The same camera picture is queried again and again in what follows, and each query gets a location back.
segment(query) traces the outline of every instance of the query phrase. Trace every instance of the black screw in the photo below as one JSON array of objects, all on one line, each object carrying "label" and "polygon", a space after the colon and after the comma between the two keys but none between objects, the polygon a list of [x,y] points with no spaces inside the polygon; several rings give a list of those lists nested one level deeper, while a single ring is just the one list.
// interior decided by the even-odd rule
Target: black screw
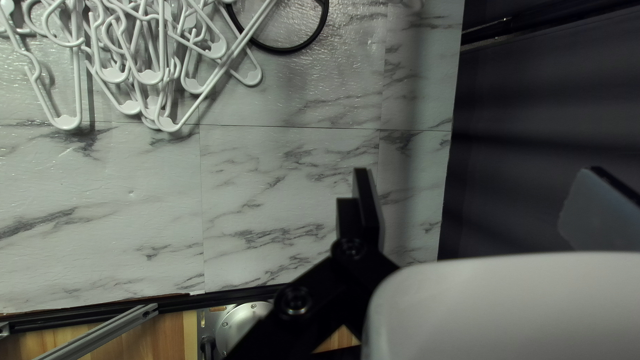
[{"label": "black screw", "polygon": [[360,259],[367,249],[365,243],[358,238],[343,238],[340,239],[340,244],[342,245],[342,252],[353,260]]},{"label": "black screw", "polygon": [[309,291],[302,286],[286,288],[280,302],[282,309],[289,315],[302,315],[311,305]]}]

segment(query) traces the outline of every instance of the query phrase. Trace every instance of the marble tile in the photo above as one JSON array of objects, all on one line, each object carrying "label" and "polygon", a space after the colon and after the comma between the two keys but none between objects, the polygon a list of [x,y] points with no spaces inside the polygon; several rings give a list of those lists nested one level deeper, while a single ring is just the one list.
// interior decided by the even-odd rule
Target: marble tile
[{"label": "marble tile", "polygon": [[451,129],[463,4],[389,1],[382,129]]},{"label": "marble tile", "polygon": [[[272,25],[260,32],[259,39],[267,44],[283,45],[278,39],[284,38],[291,39],[286,45],[293,45],[317,24],[319,7],[308,10],[313,2],[282,3],[287,8],[274,10]],[[308,48],[288,55],[254,48],[264,71],[262,83],[250,88],[234,78],[221,80],[211,100],[200,108],[201,124],[378,128],[386,3],[332,0],[330,6],[326,27]],[[251,9],[241,9],[239,18],[247,23]],[[230,34],[228,27],[220,30]],[[231,35],[226,38],[230,44],[235,41]],[[201,83],[213,68],[211,61],[200,64]]]},{"label": "marble tile", "polygon": [[293,280],[335,240],[353,167],[376,171],[369,129],[201,126],[207,291]]},{"label": "marble tile", "polygon": [[0,124],[0,313],[204,290],[200,137]]},{"label": "marble tile", "polygon": [[450,139],[447,131],[380,131],[385,254],[398,265],[437,258]]}]

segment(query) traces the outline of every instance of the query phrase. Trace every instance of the black cable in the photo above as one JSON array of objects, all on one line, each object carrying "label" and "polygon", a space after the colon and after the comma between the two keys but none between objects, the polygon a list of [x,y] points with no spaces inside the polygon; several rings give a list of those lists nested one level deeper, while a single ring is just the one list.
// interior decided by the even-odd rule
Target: black cable
[{"label": "black cable", "polygon": [[[316,30],[314,31],[314,33],[311,34],[311,36],[308,39],[301,42],[300,44],[290,46],[290,47],[275,47],[275,46],[270,46],[265,43],[262,43],[254,37],[252,37],[251,40],[249,41],[253,45],[255,45],[257,48],[267,51],[269,53],[275,53],[275,54],[291,54],[306,48],[313,41],[316,40],[318,35],[320,35],[320,33],[324,28],[324,25],[326,24],[326,18],[329,16],[329,0],[317,0],[317,1],[322,4],[322,13],[320,14],[320,21],[318,22],[318,26],[316,27]],[[242,33],[244,31],[244,27],[242,26],[242,24],[240,24],[240,21],[236,16],[236,12],[234,11],[233,5],[227,4],[227,13],[231,18],[231,21],[236,26],[236,29],[238,29],[238,32]]]}]

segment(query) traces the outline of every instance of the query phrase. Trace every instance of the black edge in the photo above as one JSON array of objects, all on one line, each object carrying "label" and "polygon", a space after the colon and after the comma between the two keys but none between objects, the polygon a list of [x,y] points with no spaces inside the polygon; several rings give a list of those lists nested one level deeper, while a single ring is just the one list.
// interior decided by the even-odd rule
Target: black edge
[{"label": "black edge", "polygon": [[533,6],[511,17],[464,31],[461,45],[510,35],[538,31],[640,5],[639,0],[553,0]]},{"label": "black edge", "polygon": [[613,176],[613,174],[606,171],[602,167],[589,167],[588,169],[596,174],[600,179],[603,179],[604,181],[609,183],[614,189],[619,191],[626,198],[633,201],[636,205],[640,206],[640,194],[629,187],[629,185],[623,183],[620,179]]},{"label": "black edge", "polygon": [[131,299],[110,304],[46,310],[19,315],[3,315],[0,316],[0,322],[9,322],[10,332],[15,334],[53,329],[56,327],[105,322],[135,306],[144,304],[157,303],[158,313],[165,314],[220,305],[269,300],[273,299],[276,292],[282,287],[284,287],[283,284],[277,284],[236,290],[214,291],[199,295]]}]

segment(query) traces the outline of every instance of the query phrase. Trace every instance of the metal bracket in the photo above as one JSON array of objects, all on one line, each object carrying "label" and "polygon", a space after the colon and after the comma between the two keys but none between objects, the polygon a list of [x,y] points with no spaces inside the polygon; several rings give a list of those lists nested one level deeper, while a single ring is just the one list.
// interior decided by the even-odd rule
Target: metal bracket
[{"label": "metal bracket", "polygon": [[140,305],[116,316],[104,324],[87,331],[77,338],[64,343],[34,360],[76,360],[103,346],[125,332],[151,319],[157,312],[158,304]]},{"label": "metal bracket", "polygon": [[0,339],[6,338],[11,332],[9,331],[8,322],[0,322]]}]

